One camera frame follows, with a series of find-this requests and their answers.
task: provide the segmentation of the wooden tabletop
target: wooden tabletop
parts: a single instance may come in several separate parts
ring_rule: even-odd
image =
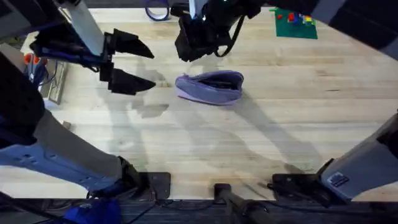
[[[272,174],[316,172],[398,108],[398,63],[320,22],[318,40],[276,37],[274,15],[263,9],[246,20],[227,57],[185,63],[174,46],[176,18],[151,22],[143,9],[91,12],[104,31],[137,34],[150,47],[153,60],[116,54],[114,62],[157,86],[137,96],[112,94],[97,73],[71,65],[62,104],[52,112],[136,169],[170,172],[170,198],[212,198],[218,182],[244,198],[273,198],[263,187]],[[176,96],[174,81],[183,72],[215,70],[244,75],[239,103],[209,106]],[[12,167],[0,169],[0,190],[14,197],[86,194],[78,185]],[[397,201],[397,193],[392,184],[356,200]]]

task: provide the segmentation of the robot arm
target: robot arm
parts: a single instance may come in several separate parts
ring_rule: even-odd
[[[138,36],[102,33],[81,0],[0,0],[0,39],[38,31],[30,48],[38,57],[77,63],[99,72],[113,93],[135,95],[155,83],[114,68],[115,52],[154,58]]]
[[[30,47],[39,57],[99,70],[116,93],[135,95],[155,84],[113,68],[112,55],[128,52],[153,58],[138,36],[114,30],[102,34],[83,1],[0,0],[0,38],[39,31]],[[23,167],[81,185],[91,195],[142,193],[149,176],[162,182],[159,198],[170,192],[170,174],[138,173],[122,157],[107,154],[65,129],[44,108],[41,94],[14,64],[0,54],[0,165]]]
[[[174,4],[171,13],[180,18],[181,28],[175,41],[178,56],[194,61],[217,52],[218,47],[232,47],[232,25],[242,17],[253,18],[264,4],[312,16],[398,59],[398,23],[394,18],[398,3],[388,0],[192,0],[190,5]]]

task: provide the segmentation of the purple pouch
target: purple pouch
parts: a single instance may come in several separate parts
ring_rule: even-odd
[[[183,74],[175,81],[179,97],[212,105],[232,105],[242,97],[243,75],[224,70],[189,77]]]

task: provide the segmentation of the cable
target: cable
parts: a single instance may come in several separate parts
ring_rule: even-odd
[[[49,219],[52,219],[52,220],[58,220],[60,222],[68,223],[68,224],[78,224],[77,222],[68,220],[68,219],[63,218],[63,217],[59,217],[59,216],[53,215],[53,214],[48,213],[48,212],[41,211],[41,210],[39,210],[37,208],[31,207],[30,205],[26,205],[26,204],[14,199],[14,198],[8,196],[7,194],[5,194],[3,192],[0,192],[0,200],[3,200],[4,202],[8,203],[9,205],[12,205],[13,207],[20,208],[22,210],[25,210],[27,212],[33,213],[33,214],[41,216],[41,217],[49,218]]]
[[[45,84],[48,84],[48,83],[52,82],[52,80],[57,75],[57,70],[58,70],[58,60],[55,61],[55,69],[54,69],[54,73],[53,73],[52,77],[50,79],[47,79],[46,82],[42,82],[41,84],[39,84],[39,86],[42,86],[42,85],[45,85]]]
[[[156,203],[145,209],[143,212],[141,212],[136,218],[133,218],[131,221],[127,222],[126,224],[132,224],[138,219],[140,219],[143,215],[145,215],[147,212],[151,211],[154,207],[156,206]]]
[[[347,212],[347,211],[341,211],[341,210],[322,210],[322,209],[312,209],[312,208],[295,208],[295,207],[290,207],[286,205],[279,205],[278,203],[271,202],[268,200],[265,201],[260,201],[261,204],[263,204],[264,208],[267,208],[264,203],[283,208],[286,210],[291,210],[291,211],[296,211],[296,212],[306,212],[306,213],[324,213],[324,214],[332,214],[332,215],[347,215],[347,216],[360,216],[360,217],[391,217],[391,216],[396,216],[398,215],[396,212],[386,212],[382,214],[375,214],[375,213],[370,213],[370,212]]]
[[[185,212],[202,211],[202,210],[211,208],[214,205],[214,201],[211,201],[211,203],[209,203],[208,205],[205,205],[204,207],[200,207],[200,208],[181,208],[181,205],[180,205],[180,207],[170,207],[169,205],[171,205],[172,203],[174,203],[174,201],[172,201],[171,203],[169,203],[167,205],[161,205],[161,204],[157,204],[157,205],[161,208],[166,208],[166,209],[175,210],[175,211],[185,211]]]
[[[239,19],[239,22],[236,25],[236,29],[235,29],[234,35],[232,36],[232,43],[227,46],[227,48],[224,51],[224,53],[220,55],[217,50],[214,52],[214,54],[217,57],[224,57],[225,55],[228,55],[228,53],[232,50],[236,40],[238,39],[239,32],[241,31],[241,28],[242,28],[242,25],[243,25],[243,21],[244,21],[244,17],[245,16],[241,16],[241,18]]]
[[[153,198],[153,201],[155,202],[155,204],[161,208],[166,208],[166,209],[175,210],[175,211],[197,212],[197,211],[206,210],[214,205],[214,200],[212,200],[210,204],[208,204],[204,207],[201,207],[201,208],[184,209],[184,208],[178,208],[178,207],[170,207],[169,205],[174,203],[173,200],[170,203],[161,204],[161,203],[159,203],[159,201],[157,199],[157,192],[156,192],[155,188],[150,186],[149,190],[151,191],[150,200]]]
[[[42,220],[42,221],[38,221],[38,222],[35,222],[35,223],[30,223],[30,224],[40,224],[40,223],[49,222],[49,221],[51,221],[51,220],[52,220],[51,218],[48,218],[48,219],[46,219],[46,220]]]

